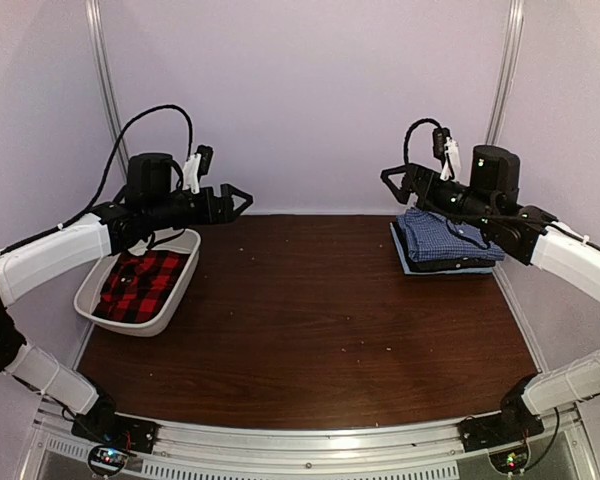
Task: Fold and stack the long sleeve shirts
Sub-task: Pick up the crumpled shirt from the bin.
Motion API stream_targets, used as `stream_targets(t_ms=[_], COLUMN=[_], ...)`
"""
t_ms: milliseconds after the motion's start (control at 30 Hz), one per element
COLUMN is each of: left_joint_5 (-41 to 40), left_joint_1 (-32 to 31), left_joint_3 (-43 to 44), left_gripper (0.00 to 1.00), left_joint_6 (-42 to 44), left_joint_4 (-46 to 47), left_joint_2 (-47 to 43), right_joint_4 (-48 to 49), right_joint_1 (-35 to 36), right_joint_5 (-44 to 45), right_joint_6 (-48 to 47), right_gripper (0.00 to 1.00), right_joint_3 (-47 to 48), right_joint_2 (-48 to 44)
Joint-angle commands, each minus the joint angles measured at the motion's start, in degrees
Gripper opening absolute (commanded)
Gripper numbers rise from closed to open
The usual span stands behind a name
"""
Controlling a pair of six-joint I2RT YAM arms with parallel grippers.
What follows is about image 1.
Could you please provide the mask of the red black plaid shirt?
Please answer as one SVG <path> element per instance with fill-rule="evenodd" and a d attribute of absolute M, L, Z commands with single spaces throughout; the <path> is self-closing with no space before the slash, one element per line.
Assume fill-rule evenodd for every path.
<path fill-rule="evenodd" d="M 124 252 L 107 276 L 92 314 L 107 321 L 142 324 L 164 307 L 188 256 L 168 250 L 141 256 Z"/>

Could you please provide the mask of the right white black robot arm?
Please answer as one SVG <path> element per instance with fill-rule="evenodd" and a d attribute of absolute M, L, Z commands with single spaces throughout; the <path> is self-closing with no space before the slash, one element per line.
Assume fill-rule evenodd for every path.
<path fill-rule="evenodd" d="M 381 181 L 401 204 L 417 206 L 479 229 L 484 240 L 520 263 L 551 273 L 600 303 L 600 247 L 574 233 L 554 215 L 518 204 L 520 159 L 493 145 L 472 153 L 470 182 L 463 185 L 418 164 L 381 172 Z M 493 435 L 510 442 L 542 432 L 541 414 L 600 395 L 600 348 L 547 373 L 520 380 L 488 420 L 462 422 L 475 441 Z"/>

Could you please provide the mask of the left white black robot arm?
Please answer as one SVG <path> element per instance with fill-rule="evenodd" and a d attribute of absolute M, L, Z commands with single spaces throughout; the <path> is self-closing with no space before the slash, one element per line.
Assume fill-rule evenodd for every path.
<path fill-rule="evenodd" d="M 159 245 L 156 234 L 161 230 L 187 232 L 193 225 L 235 221 L 253 197 L 231 184 L 223 184 L 219 194 L 201 187 L 212 156 L 212 148 L 201 146 L 179 165 L 166 153 L 138 154 L 130 159 L 126 183 L 114 201 L 89 206 L 34 240 L 0 250 L 0 372 L 58 401 L 74 413 L 87 436 L 103 444 L 117 442 L 124 433 L 113 399 L 35 347 L 17 330 L 7 309 L 78 266 L 140 243 Z"/>

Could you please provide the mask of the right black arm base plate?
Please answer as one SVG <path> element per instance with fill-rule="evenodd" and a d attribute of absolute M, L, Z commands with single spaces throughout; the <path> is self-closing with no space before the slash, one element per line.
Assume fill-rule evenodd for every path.
<path fill-rule="evenodd" d="M 542 434 L 541 420 L 532 417 L 522 425 L 507 423 L 502 413 L 482 417 L 467 417 L 458 425 L 460 440 L 465 452 L 493 449 Z"/>

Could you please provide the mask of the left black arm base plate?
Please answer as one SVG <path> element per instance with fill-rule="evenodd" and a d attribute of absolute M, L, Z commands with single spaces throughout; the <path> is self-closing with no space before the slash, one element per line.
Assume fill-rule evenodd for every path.
<path fill-rule="evenodd" d="M 115 447 L 128 452 L 151 454 L 157 439 L 158 424 L 126 416 L 116 416 L 114 426 L 107 433 L 97 433 L 95 427 L 86 428 L 75 420 L 71 428 L 73 436 Z"/>

